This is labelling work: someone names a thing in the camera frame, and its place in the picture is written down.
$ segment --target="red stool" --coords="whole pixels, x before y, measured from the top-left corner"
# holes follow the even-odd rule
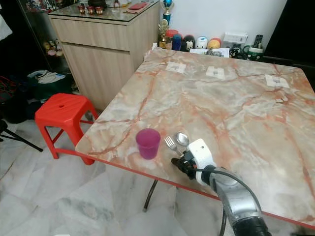
[[[86,97],[58,93],[49,98],[49,100],[35,113],[36,124],[55,159],[58,159],[57,153],[77,155],[75,151],[55,148],[54,143],[65,130],[74,146],[76,146],[83,136],[80,122],[93,124],[92,121],[81,120],[81,117],[87,111],[90,111],[94,118],[97,119],[98,115],[92,103]],[[46,126],[59,127],[61,128],[61,131],[54,139],[51,139]],[[94,163],[94,160],[92,159],[86,157],[81,158],[86,165]]]

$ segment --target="white paper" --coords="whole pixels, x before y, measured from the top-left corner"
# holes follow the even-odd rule
[[[268,86],[290,88],[289,84],[284,78],[273,75],[265,75],[265,78]]]
[[[212,49],[212,52],[221,52],[222,57],[229,58],[230,57],[230,49],[229,48],[218,48],[218,49]]]
[[[223,68],[215,68],[214,66],[209,66],[206,72],[207,76],[215,77],[220,80],[224,80],[224,69]]]
[[[169,63],[167,63],[166,70],[183,74],[183,72],[185,71],[185,68],[186,68],[185,64],[170,61]]]
[[[191,48],[189,50],[190,53],[196,53],[196,54],[207,54],[209,50],[208,49],[194,49],[194,48]]]

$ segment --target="table leg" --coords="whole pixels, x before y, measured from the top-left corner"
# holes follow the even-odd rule
[[[151,189],[150,189],[150,191],[149,191],[149,193],[148,193],[146,202],[144,203],[144,207],[143,207],[143,210],[142,210],[143,212],[147,212],[148,205],[149,205],[149,202],[150,202],[150,198],[151,198],[151,196],[152,196],[152,194],[153,194],[153,191],[154,191],[154,189],[155,189],[157,183],[158,183],[158,181],[155,179],[154,182],[153,182],[153,184],[152,184],[152,186],[151,186]]]

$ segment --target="purple cup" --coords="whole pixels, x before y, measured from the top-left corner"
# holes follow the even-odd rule
[[[155,158],[160,140],[161,136],[155,129],[140,130],[136,135],[140,155],[147,160]]]

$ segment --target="power socket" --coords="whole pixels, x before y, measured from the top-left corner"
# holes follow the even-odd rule
[[[230,32],[225,32],[223,41],[224,42],[231,42],[231,43],[245,44],[247,38],[248,38],[248,34],[247,33],[230,33]]]

